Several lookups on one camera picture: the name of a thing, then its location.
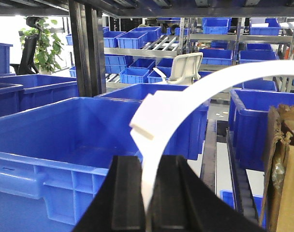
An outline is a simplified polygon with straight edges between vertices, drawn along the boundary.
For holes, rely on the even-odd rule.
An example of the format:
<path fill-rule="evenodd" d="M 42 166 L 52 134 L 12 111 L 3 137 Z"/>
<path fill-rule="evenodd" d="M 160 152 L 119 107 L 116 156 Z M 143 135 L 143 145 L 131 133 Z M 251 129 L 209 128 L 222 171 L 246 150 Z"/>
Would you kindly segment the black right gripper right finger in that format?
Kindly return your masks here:
<path fill-rule="evenodd" d="M 183 156 L 162 156 L 151 200 L 153 232 L 262 232 L 218 198 Z"/>

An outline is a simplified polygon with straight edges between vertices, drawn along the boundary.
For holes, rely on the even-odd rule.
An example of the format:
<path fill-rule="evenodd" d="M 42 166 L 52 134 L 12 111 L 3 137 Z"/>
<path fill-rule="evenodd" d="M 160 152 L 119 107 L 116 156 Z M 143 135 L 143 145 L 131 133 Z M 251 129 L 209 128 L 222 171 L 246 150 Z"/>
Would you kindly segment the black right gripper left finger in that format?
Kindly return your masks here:
<path fill-rule="evenodd" d="M 141 164 L 136 156 L 114 156 L 95 198 L 74 232 L 144 232 Z"/>

